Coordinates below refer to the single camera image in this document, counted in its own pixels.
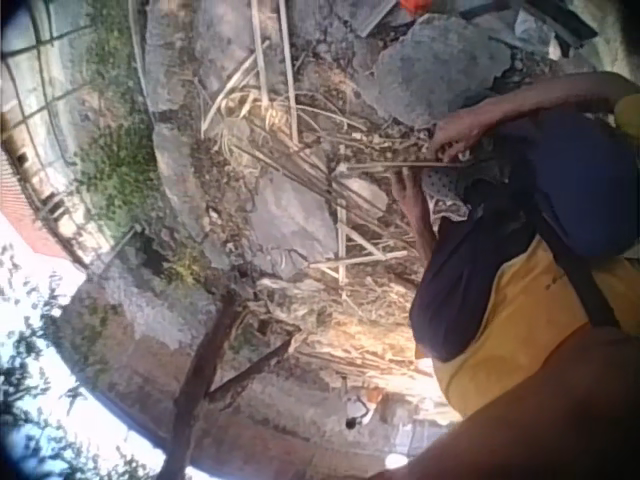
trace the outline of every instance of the hand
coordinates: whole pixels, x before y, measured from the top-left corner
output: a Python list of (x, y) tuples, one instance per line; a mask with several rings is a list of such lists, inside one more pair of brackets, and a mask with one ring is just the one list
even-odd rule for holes
[(458, 110), (438, 122), (429, 145), (429, 156), (450, 163), (473, 147), (492, 125), (481, 105)]
[(414, 228), (430, 222), (429, 205), (422, 192), (421, 173), (419, 168), (403, 168), (391, 176), (393, 196)]

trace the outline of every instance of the patterned cloth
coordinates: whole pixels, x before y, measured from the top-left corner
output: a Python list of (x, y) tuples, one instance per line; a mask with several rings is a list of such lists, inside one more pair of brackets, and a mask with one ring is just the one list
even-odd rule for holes
[(422, 172), (422, 191), (429, 204), (431, 225), (438, 232), (443, 217), (462, 222), (469, 216), (470, 207), (463, 201), (465, 189), (475, 180), (502, 181), (506, 172), (496, 160), (469, 164), (464, 168), (425, 168)]

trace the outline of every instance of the skin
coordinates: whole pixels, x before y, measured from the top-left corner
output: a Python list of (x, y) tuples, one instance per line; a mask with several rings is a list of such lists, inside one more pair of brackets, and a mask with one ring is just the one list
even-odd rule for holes
[(436, 127), (429, 154), (451, 162), (503, 123), (568, 105), (585, 112), (612, 113), (620, 100), (636, 93), (640, 93), (640, 86), (611, 72), (544, 80), (445, 117)]
[(422, 192), (421, 169), (404, 168), (391, 177), (391, 190), (416, 238), (416, 250), (424, 266), (429, 264), (437, 237), (431, 226), (429, 205)]
[(637, 478), (640, 340), (587, 327), (534, 375), (375, 480)]

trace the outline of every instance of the broken concrete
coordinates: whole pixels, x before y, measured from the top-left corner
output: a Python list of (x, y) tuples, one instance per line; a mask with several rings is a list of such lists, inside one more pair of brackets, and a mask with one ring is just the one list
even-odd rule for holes
[(553, 28), (524, 10), (518, 13), (514, 33), (527, 50), (540, 55), (549, 53), (549, 45), (555, 37)]
[(199, 78), (216, 92), (254, 48), (249, 0), (202, 0), (194, 22)]
[[(358, 203), (371, 218), (378, 219), (387, 209), (389, 197), (375, 183), (355, 176), (339, 175), (336, 187), (348, 198)], [(358, 218), (352, 218), (352, 222), (359, 223)]]
[(178, 129), (159, 123), (153, 131), (158, 171), (171, 206), (196, 242), (209, 230), (206, 197), (193, 173), (191, 142)]
[(374, 78), (359, 83), (382, 115), (424, 127), (491, 87), (510, 63), (510, 50), (480, 28), (427, 15), (380, 55)]
[(255, 204), (249, 221), (261, 248), (248, 253), (263, 270), (286, 279), (307, 262), (335, 255), (336, 228), (320, 196), (271, 171), (260, 181)]
[(189, 42), (183, 3), (152, 1), (147, 8), (145, 81), (153, 112), (178, 109), (186, 95), (191, 70), (181, 54)]

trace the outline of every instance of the white object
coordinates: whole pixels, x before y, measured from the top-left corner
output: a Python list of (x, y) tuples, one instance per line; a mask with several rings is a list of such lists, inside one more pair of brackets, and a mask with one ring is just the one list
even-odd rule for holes
[(384, 459), (384, 467), (387, 470), (404, 467), (407, 463), (409, 463), (409, 459), (401, 453), (390, 453), (387, 455), (387, 458)]

